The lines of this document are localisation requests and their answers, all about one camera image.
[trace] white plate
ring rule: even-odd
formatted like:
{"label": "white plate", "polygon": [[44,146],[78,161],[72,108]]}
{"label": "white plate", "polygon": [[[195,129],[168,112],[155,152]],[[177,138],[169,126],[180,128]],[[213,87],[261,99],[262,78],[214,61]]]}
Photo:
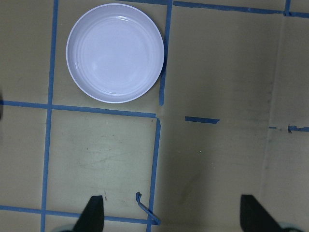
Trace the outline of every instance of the white plate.
{"label": "white plate", "polygon": [[85,13],[67,42],[67,65],[78,87],[108,103],[134,100],[158,79],[164,46],[154,22],[124,4],[105,4]]}

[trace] round dish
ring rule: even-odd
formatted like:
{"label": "round dish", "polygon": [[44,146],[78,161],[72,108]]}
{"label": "round dish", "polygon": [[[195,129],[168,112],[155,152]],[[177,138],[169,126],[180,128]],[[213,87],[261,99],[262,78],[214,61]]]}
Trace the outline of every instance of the round dish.
{"label": "round dish", "polygon": [[85,13],[66,48],[69,72],[90,97],[108,103],[134,100],[157,81],[164,46],[154,22],[124,4],[105,4]]}

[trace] black object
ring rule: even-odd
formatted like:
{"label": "black object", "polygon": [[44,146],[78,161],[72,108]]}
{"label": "black object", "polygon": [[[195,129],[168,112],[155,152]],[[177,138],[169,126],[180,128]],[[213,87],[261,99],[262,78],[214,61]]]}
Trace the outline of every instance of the black object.
{"label": "black object", "polygon": [[302,232],[295,228],[282,229],[252,195],[241,196],[240,226],[244,232]]}
{"label": "black object", "polygon": [[73,227],[73,230],[63,232],[102,232],[103,227],[103,197],[92,196],[75,226]]}

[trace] plate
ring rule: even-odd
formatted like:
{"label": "plate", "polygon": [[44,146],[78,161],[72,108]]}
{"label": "plate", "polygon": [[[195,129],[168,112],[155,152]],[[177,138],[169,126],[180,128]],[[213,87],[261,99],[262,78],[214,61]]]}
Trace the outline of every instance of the plate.
{"label": "plate", "polygon": [[164,46],[154,22],[125,4],[105,4],[85,13],[67,41],[69,72],[90,97],[108,103],[132,101],[157,81]]}

